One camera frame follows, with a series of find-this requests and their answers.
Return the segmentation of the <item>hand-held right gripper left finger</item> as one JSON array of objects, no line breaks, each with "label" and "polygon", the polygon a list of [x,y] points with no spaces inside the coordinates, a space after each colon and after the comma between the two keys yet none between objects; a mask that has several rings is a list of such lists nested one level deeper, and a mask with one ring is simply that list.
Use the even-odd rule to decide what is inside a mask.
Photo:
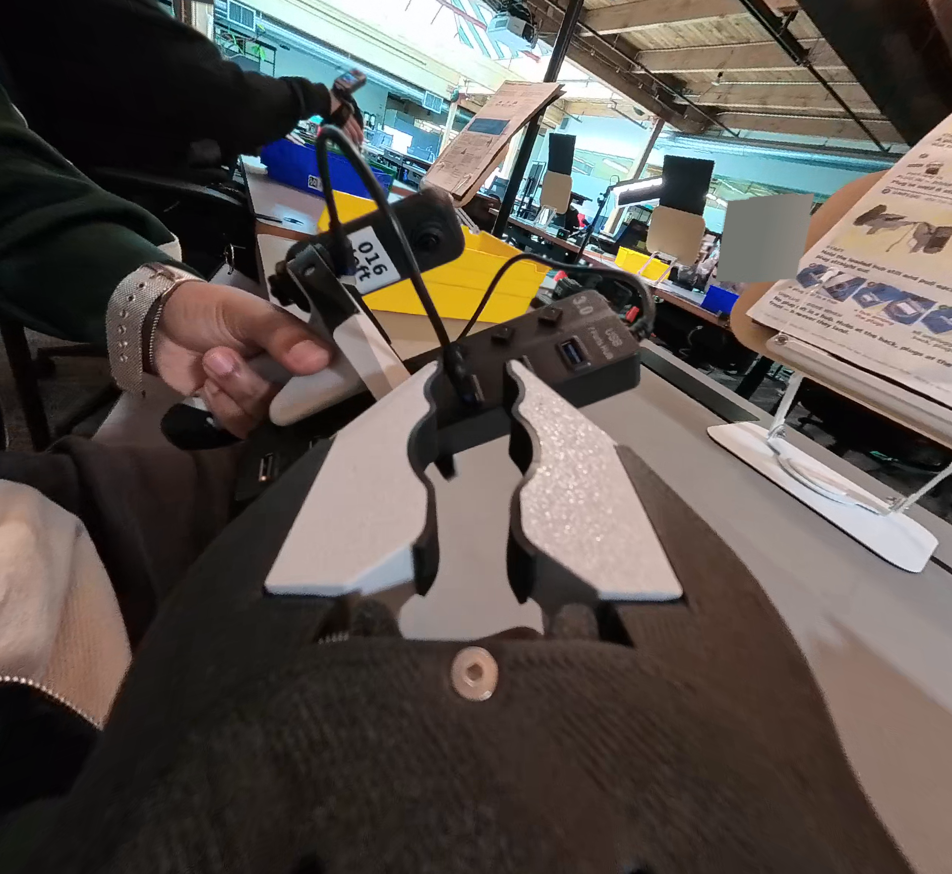
[{"label": "hand-held right gripper left finger", "polygon": [[435,581],[438,452],[433,387],[423,366],[332,440],[264,586],[274,596],[424,595]]}]

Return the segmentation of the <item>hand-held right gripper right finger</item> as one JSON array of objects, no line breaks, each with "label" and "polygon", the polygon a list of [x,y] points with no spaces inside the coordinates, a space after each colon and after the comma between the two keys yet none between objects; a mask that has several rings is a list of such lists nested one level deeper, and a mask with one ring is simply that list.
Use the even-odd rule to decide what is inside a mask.
[{"label": "hand-held right gripper right finger", "polygon": [[524,603],[680,601],[673,570],[616,443],[520,361],[506,365],[506,572]]}]

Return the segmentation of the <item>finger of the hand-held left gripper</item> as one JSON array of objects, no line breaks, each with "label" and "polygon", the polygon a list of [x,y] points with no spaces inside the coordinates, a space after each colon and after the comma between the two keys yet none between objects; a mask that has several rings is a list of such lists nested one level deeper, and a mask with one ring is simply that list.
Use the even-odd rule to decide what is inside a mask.
[{"label": "finger of the hand-held left gripper", "polygon": [[362,310],[338,324],[338,348],[375,400],[411,379],[383,332]]}]

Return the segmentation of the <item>yellow plastic bin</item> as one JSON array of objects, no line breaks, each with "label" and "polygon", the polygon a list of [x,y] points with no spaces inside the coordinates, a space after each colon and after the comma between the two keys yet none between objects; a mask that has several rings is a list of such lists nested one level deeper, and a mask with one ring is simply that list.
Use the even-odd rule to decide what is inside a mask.
[{"label": "yellow plastic bin", "polygon": [[[334,190],[339,217],[344,225],[354,225],[365,214],[377,211],[370,198]],[[459,226],[465,242],[462,254],[449,263],[422,273],[423,282],[433,300],[437,313],[443,319],[469,320],[482,296],[503,265],[517,258],[517,250],[485,231],[473,232],[461,225],[457,210],[445,191],[423,190],[392,202],[394,212],[400,214],[403,228],[411,245],[411,229],[404,222],[411,212],[438,212],[448,214],[449,225]],[[523,315],[540,290],[549,269],[535,261],[518,261],[506,270],[499,285],[482,309],[478,320],[499,323]],[[374,312],[393,312],[423,316],[420,299],[410,280],[382,286],[380,290],[361,291]]]}]

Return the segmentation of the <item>black cable blue plug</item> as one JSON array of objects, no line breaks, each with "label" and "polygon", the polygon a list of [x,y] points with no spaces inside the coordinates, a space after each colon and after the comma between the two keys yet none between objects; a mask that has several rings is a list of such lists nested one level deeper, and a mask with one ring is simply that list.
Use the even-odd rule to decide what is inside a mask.
[{"label": "black cable blue plug", "polygon": [[418,211],[404,214],[407,216],[404,222],[411,229],[411,238],[418,244],[418,246],[411,245],[402,221],[398,218],[400,214],[394,212],[391,202],[387,199],[387,193],[381,187],[362,153],[351,142],[349,136],[337,126],[323,125],[316,136],[315,146],[325,190],[328,231],[332,237],[328,248],[338,273],[358,274],[361,270],[355,264],[350,243],[351,231],[358,229],[359,225],[357,222],[354,225],[341,223],[327,170],[327,148],[330,142],[338,143],[341,151],[348,154],[351,164],[358,171],[371,194],[370,199],[376,202],[377,211],[370,215],[369,223],[374,226],[387,253],[396,257],[395,262],[401,269],[401,277],[411,281],[424,313],[443,348],[446,377],[452,381],[465,406],[480,406],[483,398],[478,380],[471,372],[462,348],[450,342],[444,322],[438,315],[422,279],[424,270],[448,263],[462,253],[465,241],[460,227],[449,225],[446,213]]}]

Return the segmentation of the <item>black usb hub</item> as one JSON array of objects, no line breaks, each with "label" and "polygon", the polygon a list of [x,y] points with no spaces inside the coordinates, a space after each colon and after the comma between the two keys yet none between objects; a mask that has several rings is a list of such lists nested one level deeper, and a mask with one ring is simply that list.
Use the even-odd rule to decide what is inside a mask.
[{"label": "black usb hub", "polygon": [[[631,390],[640,380],[639,342],[609,302],[591,289],[469,334],[455,346],[480,388],[482,403],[465,406],[453,382],[445,374],[437,377],[436,464],[446,477],[455,455],[508,433],[504,372],[509,362],[523,363],[577,408]],[[268,421],[246,441],[234,487],[239,510],[273,487],[312,447],[372,406],[362,383],[351,396],[334,396],[329,373],[284,385]]]}]

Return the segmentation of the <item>person's left forearm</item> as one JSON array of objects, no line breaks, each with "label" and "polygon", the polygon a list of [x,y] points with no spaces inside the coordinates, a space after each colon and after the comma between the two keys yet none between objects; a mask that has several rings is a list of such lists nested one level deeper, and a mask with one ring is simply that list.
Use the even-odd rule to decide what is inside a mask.
[{"label": "person's left forearm", "polygon": [[148,265],[198,277],[159,246],[147,211],[102,189],[36,135],[1,90],[1,312],[55,338],[106,343],[116,288]]}]

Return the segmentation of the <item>person's left hand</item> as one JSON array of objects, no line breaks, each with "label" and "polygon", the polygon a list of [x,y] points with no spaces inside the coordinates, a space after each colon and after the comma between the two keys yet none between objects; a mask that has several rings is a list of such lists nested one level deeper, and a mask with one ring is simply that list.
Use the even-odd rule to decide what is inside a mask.
[{"label": "person's left hand", "polygon": [[169,293],[145,350],[145,368],[196,396],[244,439],[268,416],[277,385],[250,366],[267,355],[293,377],[324,370],[332,349],[285,309],[224,285],[187,282]]}]

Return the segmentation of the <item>cardboard document stand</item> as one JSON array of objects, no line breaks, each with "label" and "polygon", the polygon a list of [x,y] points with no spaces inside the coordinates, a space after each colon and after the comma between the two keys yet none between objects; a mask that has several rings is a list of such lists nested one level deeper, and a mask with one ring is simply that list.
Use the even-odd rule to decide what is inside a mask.
[{"label": "cardboard document stand", "polygon": [[442,191],[458,208],[469,203],[512,139],[563,93],[559,82],[504,82],[429,167],[421,190]]}]

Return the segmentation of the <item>blue plastic bin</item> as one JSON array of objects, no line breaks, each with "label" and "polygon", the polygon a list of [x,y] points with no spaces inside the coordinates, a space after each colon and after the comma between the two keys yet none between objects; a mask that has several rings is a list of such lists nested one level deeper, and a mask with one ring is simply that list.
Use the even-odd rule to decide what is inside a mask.
[{"label": "blue plastic bin", "polygon": [[[260,159],[272,180],[283,186],[325,198],[314,142],[284,138],[265,146]],[[330,142],[327,148],[327,170],[335,192],[344,192],[363,199],[371,197],[348,154],[342,152],[336,142]]]}]

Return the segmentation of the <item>person's dark trousers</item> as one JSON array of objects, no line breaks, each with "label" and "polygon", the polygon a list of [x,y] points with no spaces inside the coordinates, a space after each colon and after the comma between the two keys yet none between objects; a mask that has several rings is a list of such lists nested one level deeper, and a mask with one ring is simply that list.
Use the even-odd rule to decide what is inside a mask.
[{"label": "person's dark trousers", "polygon": [[162,602],[227,525],[241,449],[69,436],[44,452],[3,452],[1,477],[34,488],[85,525],[137,650]]}]

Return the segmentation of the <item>ceiling projector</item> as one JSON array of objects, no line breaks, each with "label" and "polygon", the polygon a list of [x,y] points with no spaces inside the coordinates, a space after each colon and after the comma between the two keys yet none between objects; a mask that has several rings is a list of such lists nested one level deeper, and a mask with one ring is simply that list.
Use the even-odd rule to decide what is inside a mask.
[{"label": "ceiling projector", "polygon": [[516,53],[532,51],[539,31],[532,12],[523,0],[502,0],[485,32],[494,44]]}]

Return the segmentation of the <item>silver mesh watch band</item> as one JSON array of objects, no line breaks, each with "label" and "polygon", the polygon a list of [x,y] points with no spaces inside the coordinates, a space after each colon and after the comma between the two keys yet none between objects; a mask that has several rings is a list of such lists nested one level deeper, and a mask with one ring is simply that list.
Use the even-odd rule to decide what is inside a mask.
[{"label": "silver mesh watch band", "polygon": [[105,316],[107,353],[115,384],[137,399],[146,397],[158,325],[173,292],[207,281],[178,265],[143,264],[116,286]]}]

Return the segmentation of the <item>green and cream jacket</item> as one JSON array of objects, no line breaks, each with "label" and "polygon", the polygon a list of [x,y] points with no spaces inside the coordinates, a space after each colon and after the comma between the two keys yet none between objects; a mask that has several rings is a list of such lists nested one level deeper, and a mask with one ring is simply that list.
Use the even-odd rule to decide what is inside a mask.
[{"label": "green and cream jacket", "polygon": [[85,525],[38,490],[3,480],[3,820],[71,789],[131,657],[113,585]]}]

